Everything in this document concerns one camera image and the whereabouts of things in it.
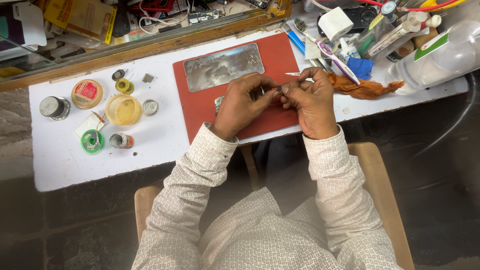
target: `brush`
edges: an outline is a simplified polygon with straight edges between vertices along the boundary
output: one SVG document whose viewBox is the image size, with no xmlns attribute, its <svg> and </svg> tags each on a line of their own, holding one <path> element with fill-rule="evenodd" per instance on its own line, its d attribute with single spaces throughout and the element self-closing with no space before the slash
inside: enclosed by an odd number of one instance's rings
<svg viewBox="0 0 480 270">
<path fill-rule="evenodd" d="M 303 54 L 305 54 L 305 44 L 302 43 L 302 41 L 299 39 L 297 34 L 295 34 L 295 32 L 292 31 L 290 26 L 288 26 L 287 24 L 284 24 L 281 28 L 282 28 L 283 32 L 285 32 L 287 34 L 287 36 L 290 38 L 290 40 L 293 42 L 293 44 L 295 44 L 295 46 L 297 46 L 297 48 L 299 48 L 299 50 Z"/>
<path fill-rule="evenodd" d="M 318 39 L 313 38 L 307 33 L 308 24 L 304 20 L 297 17 L 295 18 L 294 23 L 295 23 L 295 28 L 299 30 L 302 34 L 304 34 L 305 37 L 307 37 L 309 40 L 317 44 L 318 48 L 320 48 L 320 50 L 325 55 L 327 55 L 327 57 L 330 57 L 332 59 L 332 62 L 342 71 L 343 74 L 345 74 L 345 76 L 348 77 L 348 79 L 350 79 L 350 81 L 354 82 L 358 86 L 360 85 L 360 81 L 352 72 L 352 70 L 349 67 L 347 67 L 345 63 L 340 61 L 340 59 L 338 59 L 338 57 L 335 54 L 333 54 L 332 50 L 330 50 L 330 48 L 327 45 L 325 45 L 323 42 L 319 41 Z"/>
</svg>

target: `orange cloth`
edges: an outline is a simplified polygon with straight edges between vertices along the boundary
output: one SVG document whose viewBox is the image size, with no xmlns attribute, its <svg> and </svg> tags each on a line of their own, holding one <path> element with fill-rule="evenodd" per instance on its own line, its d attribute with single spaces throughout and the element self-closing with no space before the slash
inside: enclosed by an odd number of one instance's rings
<svg viewBox="0 0 480 270">
<path fill-rule="evenodd" d="M 365 81 L 359 79 L 360 85 L 356 85 L 346 76 L 340 77 L 334 73 L 325 71 L 328 80 L 333 85 L 335 91 L 342 94 L 351 95 L 354 98 L 374 99 L 386 93 L 395 93 L 397 89 L 405 84 L 405 81 L 392 82 L 384 87 L 381 83 L 374 81 Z"/>
</svg>

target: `hand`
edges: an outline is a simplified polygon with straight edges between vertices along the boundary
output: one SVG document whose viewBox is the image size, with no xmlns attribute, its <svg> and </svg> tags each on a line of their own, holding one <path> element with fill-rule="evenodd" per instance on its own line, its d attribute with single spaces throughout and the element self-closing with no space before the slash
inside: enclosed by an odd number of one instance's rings
<svg viewBox="0 0 480 270">
<path fill-rule="evenodd" d="M 210 130 L 219 138 L 230 141 L 242 128 L 257 118 L 279 94 L 272 90 L 278 84 L 258 72 L 231 80 L 218 115 Z"/>
<path fill-rule="evenodd" d="M 314 83 L 305 81 L 312 78 Z M 306 68 L 297 80 L 282 86 L 283 108 L 297 109 L 302 131 L 310 139 L 327 139 L 338 134 L 333 112 L 333 86 L 319 67 Z"/>
</svg>

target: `white workbench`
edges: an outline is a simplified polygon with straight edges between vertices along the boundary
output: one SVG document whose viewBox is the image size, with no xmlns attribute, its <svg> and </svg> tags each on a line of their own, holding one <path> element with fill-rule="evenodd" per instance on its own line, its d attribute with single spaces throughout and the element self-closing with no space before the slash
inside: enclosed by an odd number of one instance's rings
<svg viewBox="0 0 480 270">
<path fill-rule="evenodd" d="M 299 8 L 295 7 L 294 13 L 298 11 Z M 316 14 L 309 14 L 303 17 L 308 18 L 309 25 L 315 26 L 316 16 Z M 309 32 L 315 34 L 316 28 L 311 27 Z M 61 82 L 45 82 L 30 86 L 36 188 L 39 191 L 49 191 L 174 161 L 187 151 L 190 144 L 172 64 L 186 58 L 200 56 L 274 34 L 274 31 L 257 32 L 239 39 L 233 37 L 135 60 Z M 293 43 L 291 45 L 299 69 L 303 70 L 310 67 L 310 62 L 303 59 L 303 55 Z M 372 72 L 372 80 L 383 83 L 384 73 L 391 64 L 386 60 L 376 65 Z M 97 112 L 99 115 L 104 114 L 107 101 L 118 93 L 115 90 L 114 81 L 111 79 L 112 73 L 117 69 L 128 70 L 125 78 L 130 79 L 135 85 L 135 90 L 132 93 L 133 97 L 140 103 L 148 98 L 153 98 L 159 103 L 159 110 L 152 116 L 144 114 L 139 122 L 131 126 L 117 126 L 105 118 L 107 125 L 101 130 L 104 145 L 97 153 L 89 154 L 82 149 L 80 139 L 73 131 L 91 113 L 90 111 Z M 155 77 L 152 83 L 142 82 L 145 73 Z M 70 115 L 63 121 L 54 121 L 39 113 L 40 101 L 47 96 L 65 97 L 71 101 L 70 95 L 73 86 L 83 79 L 96 80 L 103 87 L 102 101 L 96 107 L 90 110 L 82 110 L 72 104 Z M 467 83 L 462 77 L 408 96 L 387 94 L 375 100 L 362 100 L 335 93 L 335 116 L 336 120 L 341 122 L 444 98 L 466 90 Z M 344 114 L 344 108 L 349 108 L 351 113 Z M 298 131 L 300 131 L 300 127 L 295 125 L 246 138 L 241 140 L 240 143 L 266 140 Z M 108 139 L 116 132 L 133 136 L 134 146 L 131 149 L 110 147 Z"/>
</svg>

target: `green solder wick spool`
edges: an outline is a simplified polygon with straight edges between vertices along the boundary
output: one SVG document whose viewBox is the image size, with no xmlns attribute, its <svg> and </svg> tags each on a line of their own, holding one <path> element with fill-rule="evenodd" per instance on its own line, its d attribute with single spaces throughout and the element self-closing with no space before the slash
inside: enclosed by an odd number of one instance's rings
<svg viewBox="0 0 480 270">
<path fill-rule="evenodd" d="M 82 147 L 88 153 L 95 153 L 102 148 L 103 138 L 100 132 L 95 129 L 87 130 L 82 135 Z"/>
</svg>

